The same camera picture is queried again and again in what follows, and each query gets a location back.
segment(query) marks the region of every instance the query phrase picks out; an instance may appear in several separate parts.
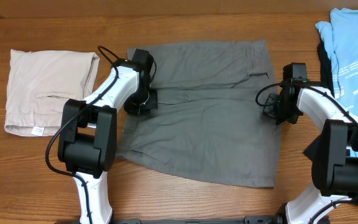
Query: blue towel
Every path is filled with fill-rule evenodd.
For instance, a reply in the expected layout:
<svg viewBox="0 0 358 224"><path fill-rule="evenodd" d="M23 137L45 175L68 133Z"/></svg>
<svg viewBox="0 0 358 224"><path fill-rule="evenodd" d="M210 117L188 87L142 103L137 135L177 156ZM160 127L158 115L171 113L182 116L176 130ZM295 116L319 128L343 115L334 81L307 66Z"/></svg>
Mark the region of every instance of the blue towel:
<svg viewBox="0 0 358 224"><path fill-rule="evenodd" d="M316 24L331 60L335 99L358 116L358 10L333 9Z"/></svg>

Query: wooden tabletop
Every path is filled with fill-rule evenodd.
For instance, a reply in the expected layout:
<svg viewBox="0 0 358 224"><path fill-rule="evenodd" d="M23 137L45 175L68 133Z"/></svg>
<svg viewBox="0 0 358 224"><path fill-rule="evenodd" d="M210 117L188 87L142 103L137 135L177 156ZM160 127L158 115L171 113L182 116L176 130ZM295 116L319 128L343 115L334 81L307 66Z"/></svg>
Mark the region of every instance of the wooden tabletop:
<svg viewBox="0 0 358 224"><path fill-rule="evenodd" d="M291 62L305 62L319 80L314 24L327 14L255 14L232 16L92 17L0 19L0 223L53 223L75 220L80 204L72 178L45 165L49 137L23 138L4 131L10 49L96 52L103 45L120 57L126 48L193 40L267 40L277 80ZM101 59L95 87L109 74ZM119 112L118 139L125 120ZM273 215L311 182L311 162L302 154L318 135L307 116L283 126L274 189L252 189L183 179L116 160L108 172L109 200L116 218L143 220L240 218ZM51 152L53 165L57 144ZM358 207L341 205L330 213L333 223L358 223Z"/></svg>

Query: robotic arm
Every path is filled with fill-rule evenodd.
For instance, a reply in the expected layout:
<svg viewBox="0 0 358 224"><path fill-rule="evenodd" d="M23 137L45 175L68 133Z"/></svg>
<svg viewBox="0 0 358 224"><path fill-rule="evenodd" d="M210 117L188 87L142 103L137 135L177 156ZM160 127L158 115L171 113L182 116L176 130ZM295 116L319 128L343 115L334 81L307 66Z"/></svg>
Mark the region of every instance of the robotic arm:
<svg viewBox="0 0 358 224"><path fill-rule="evenodd" d="M263 114L276 120L295 124L298 116L306 113L321 131L308 150L311 160L313 183L296 199L283 205L275 216L248 216L243 219L140 221L114 220L108 201L107 171L116 155L117 111L123 106L133 115L150 113L157 109L157 92L150 88L152 56L137 49L132 60L117 60L108 79L84 101L68 100L63 109L62 125L74 114L96 99L118 75L114 86L94 105L90 106L76 122L71 122L61 133L58 158L66 164L67 171L80 176L75 178L81 203L81 224L309 224L322 220L338 202L358 198L358 157L349 157L352 149L358 152L358 129L347 116L326 96L302 85L313 85L321 92L319 83L307 79L306 65L293 63L284 67L285 85L280 95L271 93ZM78 133L78 128L96 128L89 136Z"/></svg>

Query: beige folded garment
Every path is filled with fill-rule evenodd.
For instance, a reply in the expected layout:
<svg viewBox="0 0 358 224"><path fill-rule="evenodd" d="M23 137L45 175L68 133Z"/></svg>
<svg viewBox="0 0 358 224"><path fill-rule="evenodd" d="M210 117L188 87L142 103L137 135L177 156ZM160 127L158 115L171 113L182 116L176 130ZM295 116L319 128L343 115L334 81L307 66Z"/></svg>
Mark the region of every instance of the beige folded garment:
<svg viewBox="0 0 358 224"><path fill-rule="evenodd" d="M66 101L92 93L98 67L95 53L11 50L5 131L20 136L54 135Z"/></svg>

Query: white label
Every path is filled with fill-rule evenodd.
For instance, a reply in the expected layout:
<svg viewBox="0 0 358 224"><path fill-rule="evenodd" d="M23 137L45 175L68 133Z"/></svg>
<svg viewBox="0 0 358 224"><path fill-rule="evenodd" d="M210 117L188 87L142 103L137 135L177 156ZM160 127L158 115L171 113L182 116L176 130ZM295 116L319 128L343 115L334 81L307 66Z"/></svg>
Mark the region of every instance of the white label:
<svg viewBox="0 0 358 224"><path fill-rule="evenodd" d="M32 128L31 134L36 136L42 136L44 133L45 127L34 127Z"/></svg>

